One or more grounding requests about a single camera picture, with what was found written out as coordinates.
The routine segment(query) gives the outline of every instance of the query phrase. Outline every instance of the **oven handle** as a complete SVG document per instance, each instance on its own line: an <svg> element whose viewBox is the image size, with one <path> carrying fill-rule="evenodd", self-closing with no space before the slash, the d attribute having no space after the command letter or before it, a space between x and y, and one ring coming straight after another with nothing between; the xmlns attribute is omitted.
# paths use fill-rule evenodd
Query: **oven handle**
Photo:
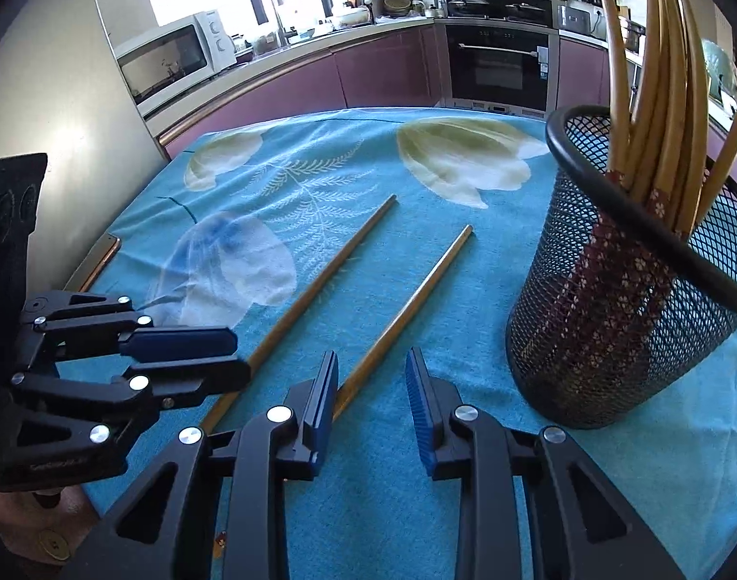
<svg viewBox="0 0 737 580"><path fill-rule="evenodd" d="M460 44L463 50L494 50L495 52L511 52L516 55L534 56L537 58L537 52L526 52L525 50L511 50L510 48L492 48L489 45L465 45Z"/></svg>

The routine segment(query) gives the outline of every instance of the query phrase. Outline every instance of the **floral patterned fabric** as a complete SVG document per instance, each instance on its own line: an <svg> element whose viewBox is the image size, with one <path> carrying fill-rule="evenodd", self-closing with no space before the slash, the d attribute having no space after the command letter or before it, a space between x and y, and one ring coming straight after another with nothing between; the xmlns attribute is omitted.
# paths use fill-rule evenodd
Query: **floral patterned fabric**
<svg viewBox="0 0 737 580"><path fill-rule="evenodd" d="M220 428L241 427L313 377L336 350L340 379L466 224L468 240L424 308L336 422L312 483L286 484L291 577L451 578L459 484L419 460L403 368L409 347L466 402L506 426L547 424L505 359L506 319L528 272L556 164L545 124L461 110L344 110L201 137L113 223L122 249L93 291L126 294L159 325L231 325L248 356L390 194L398 203L292 329ZM118 357L63 365L107 381ZM118 478L86 486L104 513L212 400L162 413ZM572 432L690 580L737 540L737 334L701 366L602 430ZM224 521L228 501L220 509ZM532 577L524 539L525 577ZM216 559L216 577L220 559Z"/></svg>

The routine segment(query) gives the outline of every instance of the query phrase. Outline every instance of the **kitchen cabinet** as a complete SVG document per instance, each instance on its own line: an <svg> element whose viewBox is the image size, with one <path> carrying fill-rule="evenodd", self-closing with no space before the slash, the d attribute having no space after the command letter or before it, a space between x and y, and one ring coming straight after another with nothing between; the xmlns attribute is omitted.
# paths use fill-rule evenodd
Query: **kitchen cabinet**
<svg viewBox="0 0 737 580"><path fill-rule="evenodd" d="M419 28L388 33L333 53L347 107L432 106L437 102Z"/></svg>
<svg viewBox="0 0 737 580"><path fill-rule="evenodd" d="M421 44L425 51L430 102L433 105L443 100L443 63L439 59L439 45L447 44L447 31L441 24L421 29Z"/></svg>
<svg viewBox="0 0 737 580"><path fill-rule="evenodd" d="M607 50L562 39L559 42L559 93L556 106L609 104Z"/></svg>
<svg viewBox="0 0 737 580"><path fill-rule="evenodd" d="M165 148L170 158L174 159L205 133L346 107L336 59L328 54L232 100L180 134Z"/></svg>

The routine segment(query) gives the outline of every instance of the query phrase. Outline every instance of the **microwave oven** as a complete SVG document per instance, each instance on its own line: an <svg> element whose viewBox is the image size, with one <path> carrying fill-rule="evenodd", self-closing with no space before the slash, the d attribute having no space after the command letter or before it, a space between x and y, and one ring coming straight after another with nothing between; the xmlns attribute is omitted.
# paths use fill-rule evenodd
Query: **microwave oven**
<svg viewBox="0 0 737 580"><path fill-rule="evenodd" d="M217 11L148 30L118 46L116 60L143 117L237 62Z"/></svg>

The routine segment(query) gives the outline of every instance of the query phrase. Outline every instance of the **black mesh container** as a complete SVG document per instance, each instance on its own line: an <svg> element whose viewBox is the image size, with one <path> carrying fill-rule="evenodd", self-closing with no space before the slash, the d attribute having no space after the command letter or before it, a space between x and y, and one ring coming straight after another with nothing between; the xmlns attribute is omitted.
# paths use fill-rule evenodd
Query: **black mesh container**
<svg viewBox="0 0 737 580"><path fill-rule="evenodd" d="M538 412L600 428L737 329L737 184L684 242L605 177L608 108L559 110L546 137L559 172L507 358Z"/></svg>

